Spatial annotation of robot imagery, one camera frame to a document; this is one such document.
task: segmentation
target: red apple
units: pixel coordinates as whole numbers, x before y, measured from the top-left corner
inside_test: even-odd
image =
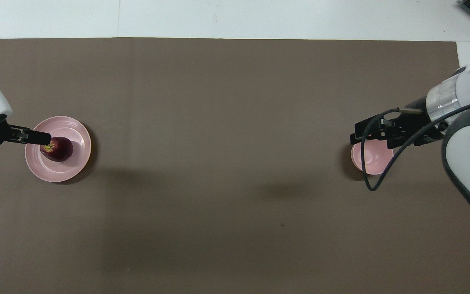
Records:
[[[49,160],[62,162],[71,156],[73,146],[69,139],[57,136],[50,140],[50,144],[39,146],[39,150]]]

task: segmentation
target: pink bowl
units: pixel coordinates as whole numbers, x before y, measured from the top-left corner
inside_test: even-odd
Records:
[[[364,160],[366,162],[366,173],[369,175],[380,175],[393,158],[393,150],[388,149],[386,140],[368,140],[364,144]],[[360,143],[351,148],[351,160],[353,164],[362,171],[362,160],[360,158]]]

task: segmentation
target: plate with apple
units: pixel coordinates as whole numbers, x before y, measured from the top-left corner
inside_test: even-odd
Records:
[[[90,134],[82,123],[55,116],[39,123],[34,131],[52,135],[49,145],[24,147],[24,157],[34,175],[47,182],[63,182],[82,171],[91,153]]]

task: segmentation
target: dark red apple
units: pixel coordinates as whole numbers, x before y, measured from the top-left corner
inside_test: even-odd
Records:
[[[69,139],[57,136],[50,140],[50,144],[39,146],[39,150],[49,160],[62,162],[71,156],[73,146]]]

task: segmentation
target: white table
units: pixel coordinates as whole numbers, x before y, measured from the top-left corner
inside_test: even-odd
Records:
[[[0,0],[0,38],[91,37],[455,41],[470,65],[456,0]]]

